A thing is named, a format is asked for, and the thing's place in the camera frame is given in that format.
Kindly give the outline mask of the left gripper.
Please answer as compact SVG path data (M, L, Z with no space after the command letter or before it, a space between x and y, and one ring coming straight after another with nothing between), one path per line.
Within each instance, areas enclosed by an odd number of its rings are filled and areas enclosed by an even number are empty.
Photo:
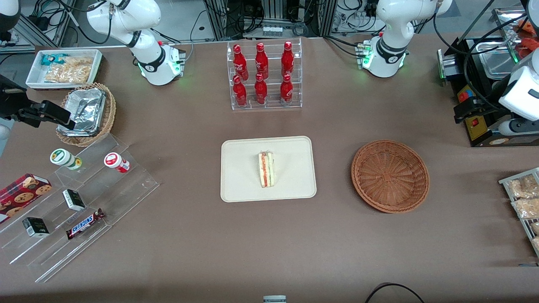
M535 136L539 132L539 121L529 120L511 112L498 103L489 103L477 98L467 98L455 106L455 123L475 116L491 115L498 112L501 117L487 126L486 133L489 136Z

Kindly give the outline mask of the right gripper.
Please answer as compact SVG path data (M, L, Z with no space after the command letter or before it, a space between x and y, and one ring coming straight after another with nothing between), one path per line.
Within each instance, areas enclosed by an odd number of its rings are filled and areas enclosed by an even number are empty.
M39 105L28 98L25 88L13 81L0 76L0 117L25 123L32 127L39 127L40 120L35 119ZM76 123L71 120L71 112L51 101L41 103L42 121L52 122L73 130Z

